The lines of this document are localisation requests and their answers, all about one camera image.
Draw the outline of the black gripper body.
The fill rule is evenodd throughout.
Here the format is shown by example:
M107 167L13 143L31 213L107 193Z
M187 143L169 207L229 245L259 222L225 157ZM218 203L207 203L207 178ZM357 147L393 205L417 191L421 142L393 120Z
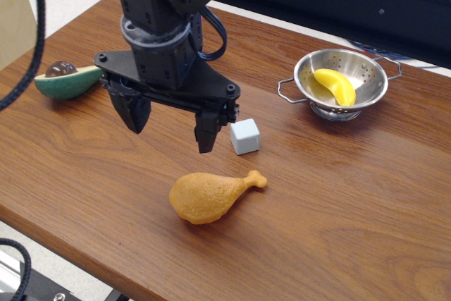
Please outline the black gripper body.
M198 112L220 110L221 125L237 119L240 88L196 55L189 45L173 49L103 51L94 57L103 71L101 83L119 82L140 91L151 104L157 102Z

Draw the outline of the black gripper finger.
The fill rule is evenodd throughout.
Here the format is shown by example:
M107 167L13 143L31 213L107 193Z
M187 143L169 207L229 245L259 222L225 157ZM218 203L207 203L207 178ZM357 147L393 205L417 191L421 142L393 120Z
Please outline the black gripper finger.
M150 99L140 91L119 82L110 82L108 92L113 107L124 124L134 133L141 133L152 110Z
M220 110L216 107L206 107L195 114L195 139L201 154L209 153L214 147L217 134L221 131Z

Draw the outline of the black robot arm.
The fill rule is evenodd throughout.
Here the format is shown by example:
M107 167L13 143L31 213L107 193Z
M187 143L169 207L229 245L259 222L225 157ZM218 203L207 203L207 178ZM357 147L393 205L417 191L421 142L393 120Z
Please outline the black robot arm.
M101 52L94 62L115 110L134 133L142 132L154 102L194 112L201 153L210 152L221 128L236 121L240 87L210 66L226 48L203 50L203 22L228 38L210 1L121 0L121 32L130 49Z

